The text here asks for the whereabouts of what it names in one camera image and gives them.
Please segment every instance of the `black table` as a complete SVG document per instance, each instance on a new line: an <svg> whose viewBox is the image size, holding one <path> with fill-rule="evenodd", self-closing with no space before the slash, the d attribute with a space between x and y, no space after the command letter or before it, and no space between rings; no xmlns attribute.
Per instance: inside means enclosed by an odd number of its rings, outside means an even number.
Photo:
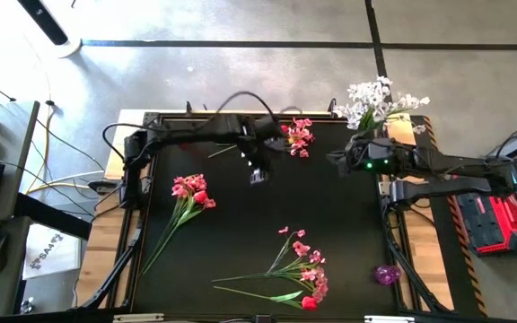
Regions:
<svg viewBox="0 0 517 323"><path fill-rule="evenodd" d="M284 155L273 161L264 185L250 186L250 168L237 150L190 144L165 148L153 166L153 188L141 263L153 251L174 207L173 178L203 173L216 209L204 211L175 234L150 271L139 276L132 311L164 312L173 319L227 319L271 313L285 319L354 319L369 313L395 314L392 287L372 278L390 262L382 230L377 179L369 173L340 178L326 153L344 149L352 130L333 120L315 122L311 157ZM304 241L321 249L328 263L329 296L316 312L218 291L211 280L268 269L284 239L284 226L305 229ZM230 282L222 286L268 296L299 290L279 281Z"/></svg>

